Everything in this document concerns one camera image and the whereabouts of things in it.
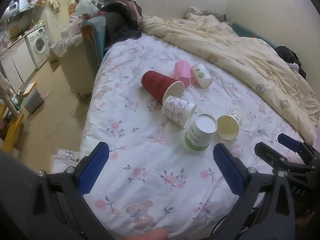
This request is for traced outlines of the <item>green leaf paper cup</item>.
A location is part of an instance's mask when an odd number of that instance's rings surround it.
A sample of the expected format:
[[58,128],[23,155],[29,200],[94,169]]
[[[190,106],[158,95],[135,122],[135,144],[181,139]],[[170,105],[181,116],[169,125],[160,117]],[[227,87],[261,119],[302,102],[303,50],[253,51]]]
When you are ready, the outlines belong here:
[[190,154],[201,155],[208,150],[216,131],[216,119],[209,114],[199,114],[185,133],[182,144]]

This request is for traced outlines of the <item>colourful pattern paper cup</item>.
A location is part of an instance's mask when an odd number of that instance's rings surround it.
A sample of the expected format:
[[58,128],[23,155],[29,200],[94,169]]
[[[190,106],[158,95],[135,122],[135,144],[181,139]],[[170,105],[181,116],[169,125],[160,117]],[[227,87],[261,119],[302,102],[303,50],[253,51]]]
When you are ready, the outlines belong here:
[[235,139],[242,125],[242,116],[239,112],[231,111],[217,120],[217,135],[223,140]]

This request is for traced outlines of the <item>panda pattern paper cup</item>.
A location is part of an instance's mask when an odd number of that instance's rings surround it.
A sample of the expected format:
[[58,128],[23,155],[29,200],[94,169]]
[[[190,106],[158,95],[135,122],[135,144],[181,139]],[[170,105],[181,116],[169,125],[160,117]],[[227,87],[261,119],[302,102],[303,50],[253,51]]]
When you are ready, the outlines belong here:
[[193,116],[195,109],[195,103],[185,101],[175,96],[167,97],[162,106],[163,114],[182,128],[185,128]]

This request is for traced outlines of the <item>white green-dot paper cup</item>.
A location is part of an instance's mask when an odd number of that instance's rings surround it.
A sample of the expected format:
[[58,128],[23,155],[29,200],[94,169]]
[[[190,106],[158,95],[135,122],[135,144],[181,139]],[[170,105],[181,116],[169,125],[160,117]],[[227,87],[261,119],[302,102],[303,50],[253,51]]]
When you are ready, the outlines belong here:
[[201,88],[208,88],[213,82],[207,68],[202,63],[192,66],[191,75]]

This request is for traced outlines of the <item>pink faceted cup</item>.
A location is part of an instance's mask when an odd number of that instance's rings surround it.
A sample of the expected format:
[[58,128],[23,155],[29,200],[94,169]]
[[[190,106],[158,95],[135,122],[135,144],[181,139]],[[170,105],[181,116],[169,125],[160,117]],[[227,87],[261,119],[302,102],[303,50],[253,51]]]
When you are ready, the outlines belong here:
[[177,81],[183,82],[185,87],[191,84],[191,66],[187,61],[175,63],[174,76]]

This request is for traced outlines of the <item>red paper cup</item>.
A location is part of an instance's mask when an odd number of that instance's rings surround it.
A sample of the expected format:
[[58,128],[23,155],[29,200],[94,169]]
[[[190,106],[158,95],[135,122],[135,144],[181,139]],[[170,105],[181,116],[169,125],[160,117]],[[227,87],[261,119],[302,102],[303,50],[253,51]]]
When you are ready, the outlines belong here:
[[161,105],[169,96],[180,98],[184,93],[184,83],[153,70],[145,72],[142,86]]

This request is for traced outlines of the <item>cream bear-print duvet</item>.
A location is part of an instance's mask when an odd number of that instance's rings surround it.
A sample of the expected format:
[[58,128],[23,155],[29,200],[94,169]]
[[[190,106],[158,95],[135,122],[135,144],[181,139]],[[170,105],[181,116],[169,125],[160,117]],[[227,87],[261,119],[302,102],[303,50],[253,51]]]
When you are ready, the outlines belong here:
[[145,16],[141,30],[217,65],[251,87],[308,143],[319,122],[319,101],[307,83],[258,38],[240,37],[214,16]]

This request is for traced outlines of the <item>yellow wooden stool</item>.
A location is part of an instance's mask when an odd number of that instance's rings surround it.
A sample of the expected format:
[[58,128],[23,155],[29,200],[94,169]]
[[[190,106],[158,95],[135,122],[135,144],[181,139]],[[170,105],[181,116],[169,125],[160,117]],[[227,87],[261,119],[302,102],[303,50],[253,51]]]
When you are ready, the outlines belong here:
[[19,112],[18,117],[6,123],[5,116],[8,109],[5,103],[1,103],[1,150],[13,155],[15,152],[14,144],[19,136],[24,114]]

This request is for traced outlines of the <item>dark striped clothes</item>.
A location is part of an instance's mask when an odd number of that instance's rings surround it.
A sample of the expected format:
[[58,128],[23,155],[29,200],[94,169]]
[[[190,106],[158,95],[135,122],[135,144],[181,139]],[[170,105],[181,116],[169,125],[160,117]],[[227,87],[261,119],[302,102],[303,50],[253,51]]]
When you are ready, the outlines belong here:
[[304,72],[304,70],[302,70],[302,68],[301,68],[302,64],[294,51],[290,50],[289,48],[287,48],[285,46],[278,46],[275,48],[275,51],[277,52],[279,57],[286,62],[286,64],[289,66],[289,68],[292,71],[297,72],[304,79],[306,79],[306,72]]

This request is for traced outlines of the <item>grey trash bin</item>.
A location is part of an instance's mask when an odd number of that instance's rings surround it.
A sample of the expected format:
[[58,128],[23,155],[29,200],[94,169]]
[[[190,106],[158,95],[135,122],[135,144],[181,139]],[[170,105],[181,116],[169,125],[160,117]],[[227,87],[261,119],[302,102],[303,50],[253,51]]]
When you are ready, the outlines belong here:
[[36,88],[23,100],[23,105],[29,114],[33,114],[42,104],[44,99]]

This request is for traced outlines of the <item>floral white bed sheet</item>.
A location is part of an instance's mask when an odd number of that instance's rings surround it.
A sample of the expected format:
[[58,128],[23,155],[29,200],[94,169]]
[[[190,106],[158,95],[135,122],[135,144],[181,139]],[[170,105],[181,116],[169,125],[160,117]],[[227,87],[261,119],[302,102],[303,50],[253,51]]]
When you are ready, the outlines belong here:
[[[169,120],[140,79],[148,70],[167,76],[178,61],[204,60],[149,35],[113,45],[98,71],[87,114],[81,153],[103,141],[110,157],[85,200],[100,223],[115,238],[165,228],[171,239],[203,239],[227,215],[237,200],[217,167],[212,150],[196,156],[182,144],[185,128]],[[237,111],[242,116],[238,136],[225,146],[246,166],[261,173],[272,169],[254,153],[258,142],[270,145],[289,161],[298,154],[279,144],[285,133],[300,135],[260,96],[221,68],[207,63],[213,83],[197,84],[183,94],[196,114],[215,118]]]

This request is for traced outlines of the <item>white kitchen cabinet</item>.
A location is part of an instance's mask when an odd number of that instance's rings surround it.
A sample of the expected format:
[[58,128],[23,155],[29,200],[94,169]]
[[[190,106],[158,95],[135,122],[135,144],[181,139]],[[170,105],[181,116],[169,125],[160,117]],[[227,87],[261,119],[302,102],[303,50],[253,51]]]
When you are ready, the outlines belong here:
[[20,39],[1,54],[1,64],[15,92],[23,87],[36,71],[25,38]]

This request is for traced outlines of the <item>white washing machine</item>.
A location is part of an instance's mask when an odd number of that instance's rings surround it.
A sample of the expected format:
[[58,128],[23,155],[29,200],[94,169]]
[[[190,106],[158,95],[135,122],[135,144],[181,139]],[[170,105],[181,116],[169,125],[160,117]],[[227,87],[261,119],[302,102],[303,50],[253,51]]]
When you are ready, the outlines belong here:
[[35,67],[39,70],[47,61],[49,52],[49,40],[44,27],[37,28],[29,33],[25,40]]

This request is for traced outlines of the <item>white plastic bag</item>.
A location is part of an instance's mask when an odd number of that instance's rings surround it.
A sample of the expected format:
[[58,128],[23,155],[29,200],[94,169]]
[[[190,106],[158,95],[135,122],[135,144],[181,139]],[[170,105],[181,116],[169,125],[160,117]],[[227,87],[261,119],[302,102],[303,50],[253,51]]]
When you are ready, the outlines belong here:
[[96,15],[99,12],[98,7],[95,6],[93,0],[81,0],[76,8],[75,8],[75,15],[80,16],[83,14],[88,15]]

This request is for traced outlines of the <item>pile of dark clothes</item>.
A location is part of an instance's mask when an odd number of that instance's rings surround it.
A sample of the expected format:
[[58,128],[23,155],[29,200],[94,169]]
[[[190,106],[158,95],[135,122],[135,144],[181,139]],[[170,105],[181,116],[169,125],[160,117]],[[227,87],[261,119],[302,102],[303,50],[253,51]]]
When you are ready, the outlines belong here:
[[142,32],[131,10],[119,3],[110,2],[99,12],[106,19],[106,40],[112,44],[129,38],[139,39]]

